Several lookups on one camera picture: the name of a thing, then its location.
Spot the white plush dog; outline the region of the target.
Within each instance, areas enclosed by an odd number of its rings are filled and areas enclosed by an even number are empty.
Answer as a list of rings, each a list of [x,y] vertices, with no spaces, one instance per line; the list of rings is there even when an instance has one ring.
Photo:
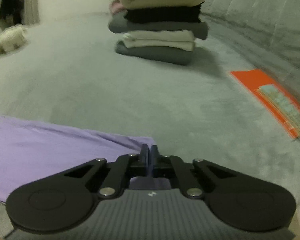
[[[25,33],[26,27],[21,24],[6,28],[0,34],[0,55],[10,53],[25,45],[27,43]]]

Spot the orange red book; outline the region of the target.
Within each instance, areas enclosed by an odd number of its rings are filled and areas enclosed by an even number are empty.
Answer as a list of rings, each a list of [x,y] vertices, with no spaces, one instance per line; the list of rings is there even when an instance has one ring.
[[[259,69],[231,75],[277,119],[292,139],[300,140],[300,104],[279,83]]]

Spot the grey quilted headboard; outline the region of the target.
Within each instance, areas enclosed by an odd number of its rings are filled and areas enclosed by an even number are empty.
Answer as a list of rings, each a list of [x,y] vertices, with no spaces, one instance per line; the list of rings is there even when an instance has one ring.
[[[300,96],[300,0],[205,0],[202,12],[290,63],[272,72]]]

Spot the dark hanging coat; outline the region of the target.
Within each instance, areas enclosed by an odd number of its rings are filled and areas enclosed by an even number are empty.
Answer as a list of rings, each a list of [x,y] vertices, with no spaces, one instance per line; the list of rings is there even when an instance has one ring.
[[[6,21],[9,26],[22,24],[23,7],[23,0],[1,0],[0,19]]]

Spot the pink folded quilt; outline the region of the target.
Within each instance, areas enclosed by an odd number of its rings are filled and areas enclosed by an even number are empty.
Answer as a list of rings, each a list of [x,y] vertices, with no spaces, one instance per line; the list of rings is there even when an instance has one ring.
[[[109,11],[111,15],[116,15],[119,12],[125,12],[126,8],[117,0],[112,0],[109,4]]]

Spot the purple pants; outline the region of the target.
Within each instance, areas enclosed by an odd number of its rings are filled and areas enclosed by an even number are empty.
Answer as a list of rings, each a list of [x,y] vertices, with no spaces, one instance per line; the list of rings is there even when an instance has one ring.
[[[151,137],[129,137],[0,116],[0,202],[18,187],[96,158],[139,153]]]

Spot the stack of folded clothes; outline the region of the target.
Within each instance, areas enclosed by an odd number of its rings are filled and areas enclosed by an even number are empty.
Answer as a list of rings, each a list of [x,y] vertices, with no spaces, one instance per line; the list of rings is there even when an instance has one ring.
[[[178,65],[191,62],[196,40],[209,28],[199,15],[205,0],[117,0],[126,11],[111,16],[109,30],[122,34],[118,54]]]

